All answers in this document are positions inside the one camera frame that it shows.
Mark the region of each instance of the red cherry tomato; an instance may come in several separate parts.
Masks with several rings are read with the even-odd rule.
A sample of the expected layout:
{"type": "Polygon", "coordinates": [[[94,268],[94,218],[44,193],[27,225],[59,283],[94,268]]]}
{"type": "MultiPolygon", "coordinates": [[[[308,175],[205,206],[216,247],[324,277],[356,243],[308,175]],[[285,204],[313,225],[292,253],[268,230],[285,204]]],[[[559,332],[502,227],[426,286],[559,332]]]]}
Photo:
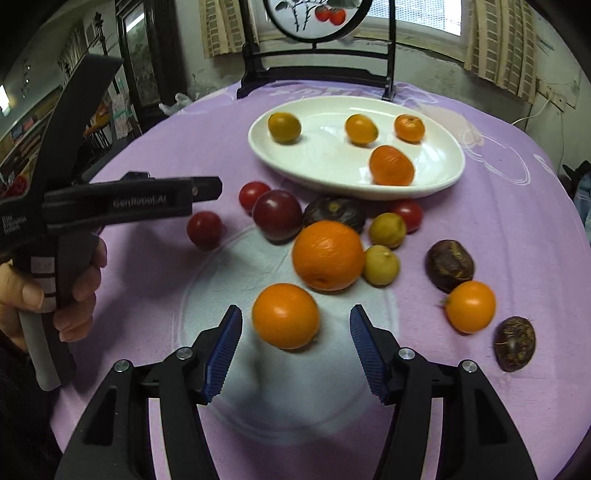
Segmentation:
{"type": "Polygon", "coordinates": [[[238,194],[238,200],[247,213],[251,213],[256,201],[263,193],[271,190],[269,185],[261,181],[252,181],[244,185],[238,194]]]}
{"type": "Polygon", "coordinates": [[[330,18],[330,10],[324,5],[320,5],[314,9],[314,15],[321,22],[326,22],[330,18]]]}
{"type": "Polygon", "coordinates": [[[216,248],[222,237],[222,220],[213,212],[197,212],[187,222],[187,235],[199,250],[216,248]]]}
{"type": "Polygon", "coordinates": [[[258,199],[252,219],[271,242],[284,242],[301,229],[300,202],[291,193],[271,190],[258,199]]]}
{"type": "Polygon", "coordinates": [[[4,194],[4,198],[10,197],[20,197],[27,191],[27,181],[22,176],[19,175],[17,178],[14,179],[10,188],[4,194]]]}
{"type": "Polygon", "coordinates": [[[333,25],[342,25],[345,22],[346,13],[342,8],[331,8],[330,9],[330,23],[333,25]]]}
{"type": "Polygon", "coordinates": [[[408,233],[417,230],[423,221],[423,209],[413,200],[398,200],[394,202],[390,211],[402,217],[408,233]]]}

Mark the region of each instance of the wall outlet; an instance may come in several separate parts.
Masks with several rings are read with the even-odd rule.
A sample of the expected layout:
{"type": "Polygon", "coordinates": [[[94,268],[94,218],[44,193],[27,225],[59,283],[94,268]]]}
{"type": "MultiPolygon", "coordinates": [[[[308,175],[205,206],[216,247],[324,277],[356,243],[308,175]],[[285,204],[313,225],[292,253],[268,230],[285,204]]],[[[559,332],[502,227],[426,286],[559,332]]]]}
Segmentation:
{"type": "Polygon", "coordinates": [[[550,85],[538,79],[538,93],[550,100],[564,112],[566,108],[566,97],[556,89],[556,85],[550,85]]]}

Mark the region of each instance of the orange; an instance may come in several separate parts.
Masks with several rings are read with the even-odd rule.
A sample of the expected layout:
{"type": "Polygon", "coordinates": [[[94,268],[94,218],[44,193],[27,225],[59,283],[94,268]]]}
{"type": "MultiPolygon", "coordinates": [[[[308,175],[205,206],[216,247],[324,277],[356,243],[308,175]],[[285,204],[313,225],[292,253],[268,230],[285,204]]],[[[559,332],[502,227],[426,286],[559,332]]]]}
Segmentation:
{"type": "Polygon", "coordinates": [[[378,127],[367,116],[356,113],[345,122],[345,131],[351,143],[367,145],[378,138],[378,127]]]}
{"type": "Polygon", "coordinates": [[[495,294],[484,283],[466,281],[447,296],[444,308],[456,330],[475,333],[486,328],[495,316],[495,294]]]}
{"type": "Polygon", "coordinates": [[[400,140],[419,143],[425,136],[425,124],[414,115],[398,115],[394,120],[394,131],[400,140]]]}
{"type": "Polygon", "coordinates": [[[414,178],[413,162],[399,149],[390,145],[376,148],[369,158],[369,170],[377,185],[405,187],[414,178]]]}
{"type": "Polygon", "coordinates": [[[347,288],[365,268],[365,253],[357,232],[329,220],[313,223],[300,232],[291,259],[300,278],[320,291],[347,288]]]}
{"type": "Polygon", "coordinates": [[[291,350],[314,338],[320,315],[316,302],[303,288],[276,283],[265,288],[255,300],[252,325],[267,343],[291,350]]]}

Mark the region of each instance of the oval plate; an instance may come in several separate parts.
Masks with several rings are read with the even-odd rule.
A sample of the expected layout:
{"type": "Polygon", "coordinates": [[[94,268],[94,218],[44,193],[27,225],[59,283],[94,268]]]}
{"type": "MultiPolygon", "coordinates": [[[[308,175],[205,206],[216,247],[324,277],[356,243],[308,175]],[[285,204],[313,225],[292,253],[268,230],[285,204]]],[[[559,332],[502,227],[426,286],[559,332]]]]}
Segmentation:
{"type": "Polygon", "coordinates": [[[409,108],[353,96],[324,96],[285,103],[261,115],[248,131],[248,142],[261,160],[274,170],[322,193],[364,200],[419,198],[439,192],[458,181],[465,167],[460,144],[445,128],[409,108]],[[276,112],[289,112],[301,122],[302,133],[290,145],[271,138],[267,120],[276,112]],[[351,144],[345,121],[361,113],[379,129],[378,139],[366,147],[351,144]],[[394,119],[403,113],[415,115],[425,124],[420,144],[396,137],[394,119]],[[415,176],[407,187],[374,185],[369,156],[380,145],[401,150],[414,164],[415,176]]]}

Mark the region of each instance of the human hand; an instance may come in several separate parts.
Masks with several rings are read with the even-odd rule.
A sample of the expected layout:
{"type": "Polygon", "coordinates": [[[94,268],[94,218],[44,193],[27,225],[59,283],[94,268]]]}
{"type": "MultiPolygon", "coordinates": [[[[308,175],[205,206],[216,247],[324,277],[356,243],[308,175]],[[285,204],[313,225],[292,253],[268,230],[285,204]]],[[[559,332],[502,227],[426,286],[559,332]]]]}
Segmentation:
{"type": "MultiPolygon", "coordinates": [[[[96,304],[95,292],[100,286],[100,269],[106,265],[107,247],[100,239],[90,267],[74,282],[74,302],[56,310],[53,316],[62,342],[75,342],[89,334],[96,304]]],[[[44,297],[39,283],[22,275],[10,262],[0,265],[0,330],[24,352],[28,349],[18,311],[38,312],[44,297]]]]}

